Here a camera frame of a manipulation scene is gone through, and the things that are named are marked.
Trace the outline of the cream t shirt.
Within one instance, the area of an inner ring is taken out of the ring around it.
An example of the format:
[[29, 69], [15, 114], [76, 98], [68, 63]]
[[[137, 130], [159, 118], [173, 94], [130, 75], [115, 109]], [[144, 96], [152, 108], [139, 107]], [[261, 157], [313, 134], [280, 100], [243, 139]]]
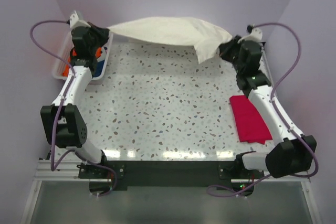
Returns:
[[116, 35], [170, 46], [194, 47], [199, 63], [219, 54], [233, 36], [225, 29], [194, 17], [147, 17], [108, 27]]

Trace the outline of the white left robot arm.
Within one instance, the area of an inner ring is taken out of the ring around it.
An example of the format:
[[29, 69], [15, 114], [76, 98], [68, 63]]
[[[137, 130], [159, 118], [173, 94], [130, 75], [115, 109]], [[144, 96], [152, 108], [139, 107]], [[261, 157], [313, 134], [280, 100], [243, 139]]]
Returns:
[[55, 148], [64, 148], [91, 164], [90, 171], [97, 178], [108, 174], [109, 165], [103, 162], [104, 152], [88, 139], [86, 123], [77, 107], [78, 101], [92, 80], [97, 68], [97, 55], [109, 41], [109, 30], [91, 23], [71, 29], [73, 48], [69, 59], [68, 77], [58, 97], [40, 110], [46, 138], [50, 144], [50, 168], [55, 171], [66, 157], [55, 159]]

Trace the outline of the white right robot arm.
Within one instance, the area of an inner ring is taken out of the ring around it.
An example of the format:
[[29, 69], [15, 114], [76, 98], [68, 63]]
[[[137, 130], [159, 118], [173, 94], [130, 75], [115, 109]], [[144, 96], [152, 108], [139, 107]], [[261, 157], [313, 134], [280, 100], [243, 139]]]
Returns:
[[259, 112], [275, 145], [269, 153], [238, 154], [234, 173], [239, 178], [253, 170], [267, 171], [274, 178], [302, 177], [314, 161], [317, 141], [293, 123], [274, 95], [274, 86], [260, 69], [262, 54], [259, 42], [241, 36], [219, 46], [220, 57], [233, 65], [239, 90]]

